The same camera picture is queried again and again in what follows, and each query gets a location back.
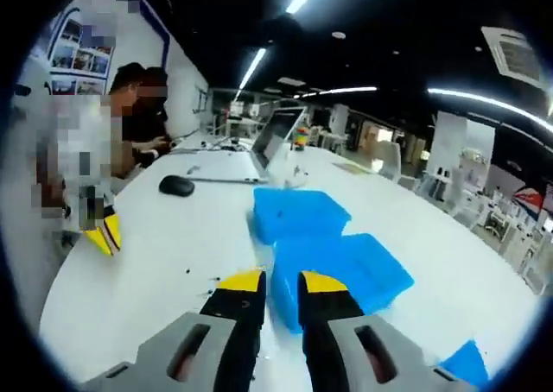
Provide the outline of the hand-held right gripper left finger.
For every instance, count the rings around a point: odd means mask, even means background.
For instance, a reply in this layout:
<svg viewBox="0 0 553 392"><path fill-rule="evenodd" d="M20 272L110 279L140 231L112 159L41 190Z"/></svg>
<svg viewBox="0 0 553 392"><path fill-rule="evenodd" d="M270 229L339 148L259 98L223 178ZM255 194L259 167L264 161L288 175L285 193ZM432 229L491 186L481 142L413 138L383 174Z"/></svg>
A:
<svg viewBox="0 0 553 392"><path fill-rule="evenodd" d="M238 273L219 283L197 313L184 313L82 391L246 391L264 323L266 274Z"/></svg>

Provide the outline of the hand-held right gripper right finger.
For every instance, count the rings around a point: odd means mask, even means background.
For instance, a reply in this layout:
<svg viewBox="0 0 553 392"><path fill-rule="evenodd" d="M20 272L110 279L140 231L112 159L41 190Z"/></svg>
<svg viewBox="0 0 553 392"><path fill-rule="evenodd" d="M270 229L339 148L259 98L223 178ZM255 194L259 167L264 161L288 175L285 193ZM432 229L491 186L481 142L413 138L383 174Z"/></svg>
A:
<svg viewBox="0 0 553 392"><path fill-rule="evenodd" d="M424 362L422 349L376 315L366 315L342 282L298 275L302 349L314 391L475 391Z"/></svg>

